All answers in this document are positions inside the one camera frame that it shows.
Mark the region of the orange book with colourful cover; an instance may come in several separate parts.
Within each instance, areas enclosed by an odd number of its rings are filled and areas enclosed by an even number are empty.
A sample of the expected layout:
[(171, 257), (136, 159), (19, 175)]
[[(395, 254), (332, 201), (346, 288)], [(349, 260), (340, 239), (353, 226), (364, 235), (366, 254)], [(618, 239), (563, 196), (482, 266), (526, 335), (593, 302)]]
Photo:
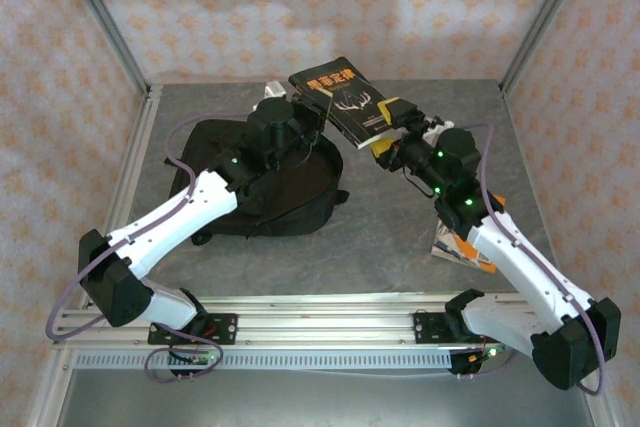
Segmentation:
[(449, 229), (438, 219), (431, 254), (488, 274), (495, 274), (497, 267), (476, 250), (469, 242)]

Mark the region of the aluminium corner post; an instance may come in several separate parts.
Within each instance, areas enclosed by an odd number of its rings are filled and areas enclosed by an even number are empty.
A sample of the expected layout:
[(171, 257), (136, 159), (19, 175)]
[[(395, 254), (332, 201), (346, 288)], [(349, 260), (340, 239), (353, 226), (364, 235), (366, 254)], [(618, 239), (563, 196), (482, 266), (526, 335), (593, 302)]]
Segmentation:
[(551, 25), (564, 0), (543, 0), (536, 15), (520, 42), (511, 62), (501, 81), (499, 88), (506, 97), (515, 87), (519, 77), (524, 72), (529, 60), (536, 51), (538, 44)]
[(143, 74), (135, 59), (124, 35), (118, 27), (105, 0), (84, 0), (85, 5), (93, 14), (98, 25), (102, 29), (108, 43), (114, 50), (129, 80), (136, 91), (146, 98), (151, 90), (151, 85)]

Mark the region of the aluminium left corner post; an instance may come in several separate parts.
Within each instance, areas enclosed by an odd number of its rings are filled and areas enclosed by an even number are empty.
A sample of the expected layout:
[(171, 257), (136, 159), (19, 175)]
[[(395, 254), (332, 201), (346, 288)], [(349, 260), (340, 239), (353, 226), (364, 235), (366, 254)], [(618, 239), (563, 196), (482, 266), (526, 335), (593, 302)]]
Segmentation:
[(114, 50), (129, 80), (136, 91), (146, 98), (151, 90), (151, 85), (143, 74), (135, 59), (124, 35), (118, 27), (105, 0), (84, 0), (85, 5), (93, 14), (98, 25), (102, 29), (108, 43)]

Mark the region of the aluminium left frame leg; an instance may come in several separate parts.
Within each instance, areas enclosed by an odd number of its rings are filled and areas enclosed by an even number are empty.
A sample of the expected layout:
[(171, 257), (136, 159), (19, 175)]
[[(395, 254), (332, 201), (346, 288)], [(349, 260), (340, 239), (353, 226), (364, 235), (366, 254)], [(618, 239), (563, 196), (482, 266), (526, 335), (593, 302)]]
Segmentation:
[(72, 349), (53, 349), (49, 353), (27, 427), (58, 425), (75, 360), (76, 354)]

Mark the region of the black book with antler cover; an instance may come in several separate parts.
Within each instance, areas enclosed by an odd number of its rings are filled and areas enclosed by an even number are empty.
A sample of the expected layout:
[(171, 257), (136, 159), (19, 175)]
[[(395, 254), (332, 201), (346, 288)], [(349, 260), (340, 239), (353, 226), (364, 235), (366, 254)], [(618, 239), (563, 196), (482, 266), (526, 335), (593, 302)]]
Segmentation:
[(383, 138), (391, 129), (378, 109), (386, 97), (344, 56), (291, 74), (288, 82), (313, 103), (313, 89), (330, 91), (333, 105), (326, 113), (328, 121), (358, 149)]

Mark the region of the aluminium frame leg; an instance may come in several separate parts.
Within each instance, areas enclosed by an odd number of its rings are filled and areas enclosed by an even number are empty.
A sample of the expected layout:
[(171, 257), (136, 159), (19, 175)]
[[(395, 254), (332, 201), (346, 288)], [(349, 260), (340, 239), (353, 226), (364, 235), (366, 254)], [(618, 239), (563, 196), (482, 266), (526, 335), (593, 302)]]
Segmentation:
[(591, 396), (581, 391), (593, 427), (626, 427), (624, 415), (620, 411), (613, 390), (612, 376), (609, 369), (605, 369), (604, 384), (598, 396)]
[(27, 427), (58, 425), (75, 360), (76, 354), (72, 349), (53, 349), (49, 353)]

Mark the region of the black backpack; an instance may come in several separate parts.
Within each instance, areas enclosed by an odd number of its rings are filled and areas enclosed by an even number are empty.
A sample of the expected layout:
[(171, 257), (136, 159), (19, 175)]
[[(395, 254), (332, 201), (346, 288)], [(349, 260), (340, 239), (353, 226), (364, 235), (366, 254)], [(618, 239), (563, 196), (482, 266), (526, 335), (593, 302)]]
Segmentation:
[(343, 159), (333, 142), (296, 120), (207, 119), (191, 131), (180, 157), (165, 159), (177, 169), (170, 194), (189, 185), (184, 164), (201, 176), (217, 173), (235, 195), (237, 207), (191, 235), (197, 246), (218, 235), (289, 237), (323, 227), (349, 192), (339, 188)]

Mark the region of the aluminium side rail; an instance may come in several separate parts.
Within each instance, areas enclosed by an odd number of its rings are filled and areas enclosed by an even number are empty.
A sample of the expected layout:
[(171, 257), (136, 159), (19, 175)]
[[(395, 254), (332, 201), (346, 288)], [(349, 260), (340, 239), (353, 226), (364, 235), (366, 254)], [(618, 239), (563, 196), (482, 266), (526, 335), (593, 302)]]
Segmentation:
[(117, 187), (103, 230), (106, 233), (129, 223), (133, 200), (164, 85), (154, 84), (144, 98), (121, 162)]

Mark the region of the aluminium right frame leg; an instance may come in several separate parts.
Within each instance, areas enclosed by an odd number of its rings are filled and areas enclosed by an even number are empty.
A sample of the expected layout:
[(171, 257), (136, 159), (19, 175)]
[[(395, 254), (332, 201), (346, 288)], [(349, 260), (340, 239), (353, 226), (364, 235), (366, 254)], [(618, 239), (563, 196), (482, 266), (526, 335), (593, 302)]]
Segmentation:
[(624, 415), (620, 411), (613, 390), (612, 376), (609, 369), (605, 369), (604, 384), (598, 396), (591, 396), (581, 391), (593, 427), (626, 427)]

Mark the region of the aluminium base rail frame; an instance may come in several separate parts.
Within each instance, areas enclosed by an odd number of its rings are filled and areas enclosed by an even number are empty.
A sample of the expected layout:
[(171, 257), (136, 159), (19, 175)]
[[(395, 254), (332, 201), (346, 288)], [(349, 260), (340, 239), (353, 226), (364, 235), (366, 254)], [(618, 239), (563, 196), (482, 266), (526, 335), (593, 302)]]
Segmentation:
[[(401, 349), (426, 348), (415, 344), (413, 314), (444, 312), (456, 293), (419, 292), (227, 296), (202, 298), (211, 313), (238, 315), (235, 349)], [(534, 310), (517, 293), (488, 293), (504, 313), (533, 317)], [(62, 335), (99, 315), (95, 306), (65, 309), (54, 321), (53, 331)], [(113, 328), (106, 320), (66, 341), (69, 348), (148, 347), (150, 322), (133, 322)]]

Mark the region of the small left circuit board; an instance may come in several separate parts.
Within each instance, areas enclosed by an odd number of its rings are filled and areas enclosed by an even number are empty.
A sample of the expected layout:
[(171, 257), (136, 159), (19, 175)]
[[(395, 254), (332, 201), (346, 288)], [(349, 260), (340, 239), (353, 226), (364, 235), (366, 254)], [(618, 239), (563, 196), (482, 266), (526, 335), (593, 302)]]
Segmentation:
[(216, 364), (220, 360), (220, 355), (211, 352), (177, 352), (170, 351), (169, 358), (174, 365), (195, 365), (195, 366), (209, 366)]

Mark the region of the aluminium right corner post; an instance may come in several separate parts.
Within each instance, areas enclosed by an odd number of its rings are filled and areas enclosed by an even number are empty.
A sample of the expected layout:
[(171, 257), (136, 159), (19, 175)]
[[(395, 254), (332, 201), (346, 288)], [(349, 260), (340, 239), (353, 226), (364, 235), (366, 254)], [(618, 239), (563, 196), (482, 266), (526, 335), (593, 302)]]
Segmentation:
[(520, 42), (511, 62), (501, 81), (499, 88), (506, 97), (515, 87), (519, 77), (524, 72), (529, 60), (536, 51), (538, 44), (551, 25), (564, 0), (543, 0), (536, 15)]

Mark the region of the grey metal lower shelf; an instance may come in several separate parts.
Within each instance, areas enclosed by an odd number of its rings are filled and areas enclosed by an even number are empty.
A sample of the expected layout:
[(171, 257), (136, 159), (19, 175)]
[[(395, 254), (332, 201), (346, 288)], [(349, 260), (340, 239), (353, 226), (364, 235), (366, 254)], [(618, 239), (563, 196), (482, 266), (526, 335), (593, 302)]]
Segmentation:
[(473, 380), (219, 371), (158, 385), (135, 371), (74, 373), (59, 427), (593, 427), (577, 390), (515, 359)]

